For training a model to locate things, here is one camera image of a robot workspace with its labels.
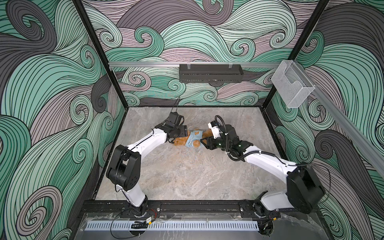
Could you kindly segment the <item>brown teddy bear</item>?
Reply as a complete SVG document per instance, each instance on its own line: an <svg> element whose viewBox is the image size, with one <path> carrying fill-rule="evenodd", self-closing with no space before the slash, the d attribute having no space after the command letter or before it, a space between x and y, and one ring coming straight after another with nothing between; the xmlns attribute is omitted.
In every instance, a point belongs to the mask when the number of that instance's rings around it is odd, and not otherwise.
<svg viewBox="0 0 384 240"><path fill-rule="evenodd" d="M208 138L208 137L212 137L212 136L213 136L213 134L212 134L211 130L206 130L206 131L203 131L203 138L202 139L205 139L205 138ZM187 136L186 137L175 138L174 145L175 146L185 146L185 143L187 141L187 137L188 137L188 132L187 132Z"/></svg>

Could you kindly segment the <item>light blue bear hoodie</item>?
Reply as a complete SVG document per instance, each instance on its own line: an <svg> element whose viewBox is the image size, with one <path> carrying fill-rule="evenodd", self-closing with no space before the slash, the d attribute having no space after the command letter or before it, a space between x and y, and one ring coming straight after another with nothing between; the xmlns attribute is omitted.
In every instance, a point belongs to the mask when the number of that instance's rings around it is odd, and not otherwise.
<svg viewBox="0 0 384 240"><path fill-rule="evenodd" d="M200 140L203 138L202 130L188 131L187 141L185 146L187 148L198 148L201 146Z"/></svg>

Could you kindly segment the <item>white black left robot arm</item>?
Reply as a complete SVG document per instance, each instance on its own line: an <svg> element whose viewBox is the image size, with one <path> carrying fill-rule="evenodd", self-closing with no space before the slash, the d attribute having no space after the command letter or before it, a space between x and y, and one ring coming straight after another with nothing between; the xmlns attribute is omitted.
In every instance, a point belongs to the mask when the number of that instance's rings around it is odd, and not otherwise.
<svg viewBox="0 0 384 240"><path fill-rule="evenodd" d="M141 140L115 148L106 177L113 183L115 191L124 195L129 208L136 215L144 215L148 205L148 197L139 185L142 160L160 145L175 138L185 137L187 133L184 117L177 112L170 112L167 119L156 125Z"/></svg>

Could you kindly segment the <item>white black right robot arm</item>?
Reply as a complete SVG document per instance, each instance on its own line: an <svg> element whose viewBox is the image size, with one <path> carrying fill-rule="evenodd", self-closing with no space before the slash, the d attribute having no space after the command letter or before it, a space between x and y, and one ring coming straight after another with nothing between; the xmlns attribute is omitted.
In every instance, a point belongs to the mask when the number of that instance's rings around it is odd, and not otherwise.
<svg viewBox="0 0 384 240"><path fill-rule="evenodd" d="M281 159L250 142L241 141L231 125L221 126L212 121L208 126L212 135L201 139L207 149L220 149L234 162L245 162L262 168L286 185L280 192L264 191L254 200L258 216L283 209L295 209L309 214L325 195L325 188L309 164Z"/></svg>

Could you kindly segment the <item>black perforated wall tray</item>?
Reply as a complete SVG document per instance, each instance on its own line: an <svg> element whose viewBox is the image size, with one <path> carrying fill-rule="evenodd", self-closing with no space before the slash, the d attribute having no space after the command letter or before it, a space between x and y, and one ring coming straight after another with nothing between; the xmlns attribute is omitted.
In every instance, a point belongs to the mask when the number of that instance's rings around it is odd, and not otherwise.
<svg viewBox="0 0 384 240"><path fill-rule="evenodd" d="M187 65L179 66L179 80L181 83L240 83L244 71L241 65L227 67L225 65Z"/></svg>

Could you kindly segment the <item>clear plastic wall holder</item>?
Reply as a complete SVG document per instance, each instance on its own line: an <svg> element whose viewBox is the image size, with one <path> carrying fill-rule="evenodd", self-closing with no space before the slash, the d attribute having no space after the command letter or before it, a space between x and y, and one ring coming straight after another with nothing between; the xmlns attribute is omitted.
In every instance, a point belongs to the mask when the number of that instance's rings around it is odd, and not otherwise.
<svg viewBox="0 0 384 240"><path fill-rule="evenodd" d="M299 108L315 90L315 84L299 63L284 60L272 76L272 83L289 109Z"/></svg>

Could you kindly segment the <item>aluminium back wall rail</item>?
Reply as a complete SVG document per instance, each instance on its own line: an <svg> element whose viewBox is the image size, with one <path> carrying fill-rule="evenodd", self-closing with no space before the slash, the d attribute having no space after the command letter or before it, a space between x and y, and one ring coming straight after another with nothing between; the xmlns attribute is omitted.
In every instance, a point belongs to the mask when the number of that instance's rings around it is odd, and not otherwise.
<svg viewBox="0 0 384 240"><path fill-rule="evenodd" d="M110 68L177 68L180 65L225 65L227 67L232 67L233 65L241 65L244 68L277 68L280 65L280 62L109 62Z"/></svg>

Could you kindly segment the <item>aluminium wall rail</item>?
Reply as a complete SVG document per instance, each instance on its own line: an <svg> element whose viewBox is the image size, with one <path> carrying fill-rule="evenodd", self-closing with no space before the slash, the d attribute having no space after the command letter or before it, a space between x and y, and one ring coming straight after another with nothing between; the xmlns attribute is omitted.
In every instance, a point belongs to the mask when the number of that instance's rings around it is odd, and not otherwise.
<svg viewBox="0 0 384 240"><path fill-rule="evenodd" d="M109 62L110 68L177 68L180 65L225 65L227 67L232 67L233 65L241 65L244 68L277 68L280 65L280 62Z"/></svg>
<svg viewBox="0 0 384 240"><path fill-rule="evenodd" d="M384 95L372 97L358 84L353 87L349 81L341 86L335 77L319 67L304 69L297 63L302 79L314 87L313 94L320 100L328 113L352 140L365 159L381 175L384 175L384 126L377 129L379 116L384 112Z"/></svg>

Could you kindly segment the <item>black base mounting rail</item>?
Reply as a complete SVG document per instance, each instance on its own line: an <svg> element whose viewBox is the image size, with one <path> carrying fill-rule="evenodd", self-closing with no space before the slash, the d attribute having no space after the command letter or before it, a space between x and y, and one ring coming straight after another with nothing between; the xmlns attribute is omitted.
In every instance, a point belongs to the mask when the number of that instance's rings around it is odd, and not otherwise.
<svg viewBox="0 0 384 240"><path fill-rule="evenodd" d="M123 200L89 200L83 203L81 213L120 213L141 217L145 214L157 218L175 214L235 214L243 218L259 218L261 207L253 200L148 200L142 207L133 207Z"/></svg>

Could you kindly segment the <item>aluminium right wall rail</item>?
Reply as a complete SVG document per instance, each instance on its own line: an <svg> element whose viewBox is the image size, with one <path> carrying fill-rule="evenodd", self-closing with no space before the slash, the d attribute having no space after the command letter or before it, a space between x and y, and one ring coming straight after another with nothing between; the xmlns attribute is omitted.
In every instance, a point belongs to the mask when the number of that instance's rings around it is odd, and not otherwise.
<svg viewBox="0 0 384 240"><path fill-rule="evenodd" d="M372 97L358 84L353 87L349 81L341 86L335 77L319 67L304 69L297 63L302 79L314 87L313 94L320 100L328 113L352 140L365 159L381 175L384 175L384 126L377 129L379 116L384 112L384 95Z"/></svg>

